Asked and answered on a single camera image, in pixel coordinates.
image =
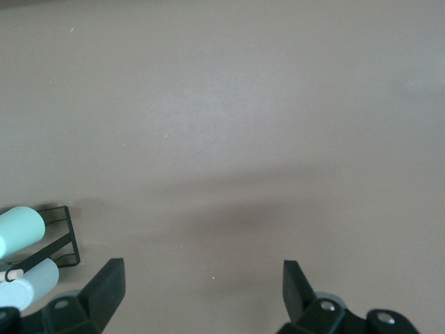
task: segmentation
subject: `black metal rack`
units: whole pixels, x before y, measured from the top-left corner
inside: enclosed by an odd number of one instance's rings
[[[76,236],[74,234],[74,228],[72,227],[72,221],[68,207],[51,207],[49,209],[38,210],[38,213],[42,216],[46,228],[50,225],[61,224],[65,222],[68,227],[68,233],[23,260],[8,262],[12,266],[9,268],[9,270],[7,270],[6,277],[8,277],[9,271],[12,270],[21,269],[24,273],[26,273],[28,270],[35,267],[36,265],[41,263],[41,261],[47,258],[52,259],[57,264],[58,268],[74,267],[80,263],[81,258],[79,255],[79,249],[77,247]],[[57,255],[58,251],[69,244],[71,244],[72,246],[72,253]]]

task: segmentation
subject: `light blue cylinder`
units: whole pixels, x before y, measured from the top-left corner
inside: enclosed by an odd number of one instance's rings
[[[51,259],[45,259],[23,277],[0,283],[0,307],[12,306],[23,311],[50,292],[57,282],[57,264]]]
[[[30,207],[15,207],[0,216],[0,260],[39,242],[45,222]]]

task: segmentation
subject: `gray floor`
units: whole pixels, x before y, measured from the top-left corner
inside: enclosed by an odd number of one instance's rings
[[[72,202],[84,264],[54,294],[125,259],[106,333],[274,333],[284,259],[359,316],[443,333],[444,17],[2,1],[1,206]]]

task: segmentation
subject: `gray surface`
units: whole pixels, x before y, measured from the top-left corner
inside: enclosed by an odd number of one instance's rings
[[[125,258],[106,333],[274,333],[283,259],[444,332],[441,1],[0,8],[0,203],[72,201],[54,294]]]

